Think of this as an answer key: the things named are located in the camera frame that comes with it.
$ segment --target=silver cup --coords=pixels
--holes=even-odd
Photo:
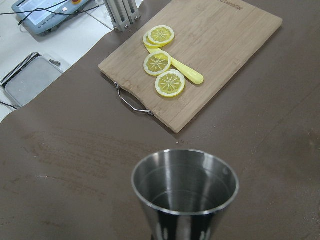
[[[155,240],[209,240],[239,191],[228,164],[191,149],[147,156],[131,182]]]

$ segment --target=cutting board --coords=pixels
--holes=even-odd
[[[241,0],[172,0],[98,67],[178,133],[281,24],[281,18]],[[182,94],[173,98],[160,96],[156,77],[143,68],[149,54],[143,35],[158,25],[175,33],[162,50],[204,76],[199,85],[186,79]]]

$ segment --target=lemon slice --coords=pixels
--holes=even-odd
[[[148,32],[145,33],[145,35],[142,38],[143,43],[145,46],[147,46],[148,48],[161,48],[163,47],[165,44],[154,44],[149,40],[148,37]]]
[[[152,76],[158,76],[167,71],[171,66],[171,57],[165,51],[155,51],[150,53],[144,60],[143,68],[145,72]]]
[[[156,78],[155,89],[161,96],[172,98],[184,90],[185,84],[185,76],[178,70],[170,69]]]
[[[170,43],[175,37],[175,32],[171,27],[160,25],[155,26],[148,32],[148,39],[153,44],[166,45]]]

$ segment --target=brown table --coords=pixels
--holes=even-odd
[[[171,148],[214,154],[239,176],[214,239],[320,238],[320,1],[248,0],[282,27],[179,134],[132,112],[98,69],[168,2],[145,0],[140,22],[0,124],[0,239],[149,240],[131,172]]]

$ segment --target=cutting board handle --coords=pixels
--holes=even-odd
[[[136,109],[136,108],[134,108],[130,103],[128,103],[128,102],[120,95],[120,90],[121,90],[120,85],[119,85],[118,83],[116,83],[116,82],[114,82],[114,85],[115,85],[115,87],[116,87],[116,89],[117,89],[117,91],[118,91],[119,98],[120,98],[122,101],[124,101],[126,104],[128,104],[128,106],[129,106],[130,108],[132,108],[134,111],[136,111],[136,112],[138,112],[138,113],[147,113],[147,114],[149,114],[149,115],[151,115],[151,116],[154,115],[154,113],[153,113],[152,111],[148,110],[148,109]]]

